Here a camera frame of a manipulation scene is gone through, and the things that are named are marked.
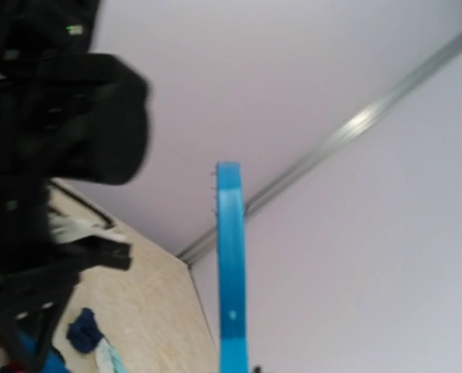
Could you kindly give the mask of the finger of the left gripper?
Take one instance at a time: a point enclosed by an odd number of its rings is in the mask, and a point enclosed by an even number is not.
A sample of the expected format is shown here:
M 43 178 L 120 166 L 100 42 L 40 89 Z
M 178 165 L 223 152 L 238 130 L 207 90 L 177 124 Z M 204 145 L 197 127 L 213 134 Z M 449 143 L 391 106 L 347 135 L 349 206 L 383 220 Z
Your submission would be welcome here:
M 60 244 L 55 269 L 61 272 L 83 272 L 94 267 L 127 271 L 131 267 L 131 245 L 97 236 Z

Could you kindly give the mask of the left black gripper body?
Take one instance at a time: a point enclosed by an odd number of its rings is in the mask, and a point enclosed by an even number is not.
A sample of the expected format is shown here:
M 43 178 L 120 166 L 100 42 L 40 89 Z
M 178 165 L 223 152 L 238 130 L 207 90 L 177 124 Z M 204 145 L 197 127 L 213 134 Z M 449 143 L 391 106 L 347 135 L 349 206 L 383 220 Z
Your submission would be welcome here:
M 28 372 L 42 369 L 64 310 L 79 283 L 79 272 L 55 269 L 58 253 L 41 257 L 0 256 L 0 343 Z M 33 347 L 20 336 L 18 316 L 39 315 Z

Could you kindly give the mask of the blue hand brush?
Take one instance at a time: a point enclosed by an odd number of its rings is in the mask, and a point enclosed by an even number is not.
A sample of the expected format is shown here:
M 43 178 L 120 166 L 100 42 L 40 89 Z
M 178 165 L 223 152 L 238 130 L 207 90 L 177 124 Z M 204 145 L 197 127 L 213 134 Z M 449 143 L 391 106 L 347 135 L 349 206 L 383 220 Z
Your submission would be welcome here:
M 240 164 L 216 165 L 220 362 L 229 373 L 250 371 L 247 340 L 245 208 Z

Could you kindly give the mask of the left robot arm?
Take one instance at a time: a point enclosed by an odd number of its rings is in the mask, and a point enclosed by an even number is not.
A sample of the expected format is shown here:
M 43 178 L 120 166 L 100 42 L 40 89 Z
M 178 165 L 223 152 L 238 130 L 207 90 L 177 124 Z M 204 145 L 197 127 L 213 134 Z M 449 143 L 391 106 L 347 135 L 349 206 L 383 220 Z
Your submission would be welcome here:
M 127 270 L 131 247 L 53 211 L 58 179 L 129 183 L 149 148 L 147 81 L 90 50 L 97 1 L 0 1 L 0 343 L 44 368 L 83 271 Z

